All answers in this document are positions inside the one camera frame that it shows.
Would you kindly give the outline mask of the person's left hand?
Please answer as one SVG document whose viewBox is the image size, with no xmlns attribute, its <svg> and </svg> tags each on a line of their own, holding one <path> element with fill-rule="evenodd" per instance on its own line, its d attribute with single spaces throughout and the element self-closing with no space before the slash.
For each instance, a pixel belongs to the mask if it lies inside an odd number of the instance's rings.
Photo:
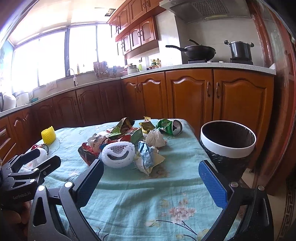
<svg viewBox="0 0 296 241">
<path fill-rule="evenodd" d="M 1 208 L 1 240 L 28 240 L 28 223 L 32 202 Z"/>
</svg>

